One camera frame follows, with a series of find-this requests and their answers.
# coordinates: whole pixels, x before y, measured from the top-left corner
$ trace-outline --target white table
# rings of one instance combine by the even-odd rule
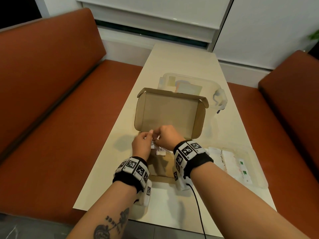
[[[251,147],[215,54],[178,44],[157,43],[74,204],[75,209],[87,211],[111,185],[118,165],[131,156],[131,142],[138,134],[134,128],[137,94],[144,87],[157,88],[159,78],[168,72],[213,80],[225,90],[228,98],[225,110],[214,116],[211,122],[212,130],[203,130],[199,139],[219,139]],[[275,209],[268,189],[251,190]],[[198,194],[197,199],[206,234],[222,237]],[[179,192],[175,185],[168,183],[153,182],[149,207],[144,209],[134,205],[130,219],[203,233],[192,191]]]

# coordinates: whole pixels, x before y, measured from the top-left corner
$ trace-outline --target brown leather cushion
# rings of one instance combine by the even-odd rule
[[[86,8],[0,32],[0,157],[105,53]]]
[[[300,50],[259,82],[303,157],[319,169],[319,60]]]
[[[69,224],[81,218],[72,207],[141,70],[104,61],[3,161],[0,212]]]
[[[318,182],[261,93],[228,85],[277,211],[310,238],[319,238]]]

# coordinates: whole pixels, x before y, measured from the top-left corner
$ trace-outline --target black cable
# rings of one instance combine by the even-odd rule
[[[205,234],[205,230],[204,230],[204,225],[203,225],[203,221],[202,221],[202,216],[201,216],[201,214],[200,214],[199,204],[198,204],[198,201],[197,201],[197,198],[196,198],[196,195],[195,195],[195,191],[193,190],[192,186],[190,186],[190,184],[187,183],[186,185],[188,185],[188,186],[192,189],[192,191],[193,191],[193,193],[194,193],[195,200],[196,200],[197,207],[198,207],[198,213],[199,213],[200,223],[202,224],[204,237],[205,237],[205,239],[206,239],[206,234]]]

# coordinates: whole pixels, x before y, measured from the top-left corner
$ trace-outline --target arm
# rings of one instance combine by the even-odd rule
[[[136,136],[132,142],[132,156],[147,160],[152,133],[151,130]],[[75,225],[67,239],[120,239],[136,194],[135,186],[115,181]]]
[[[153,140],[158,146],[173,151],[185,139],[174,127],[161,126],[154,130]],[[190,177],[225,238],[308,238],[214,163],[206,162],[192,168]]]

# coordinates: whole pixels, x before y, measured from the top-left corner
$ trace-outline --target cardboard box lid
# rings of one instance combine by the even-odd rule
[[[185,139],[202,133],[208,101],[204,96],[143,88],[138,93],[134,127],[148,132],[162,125],[173,125]]]

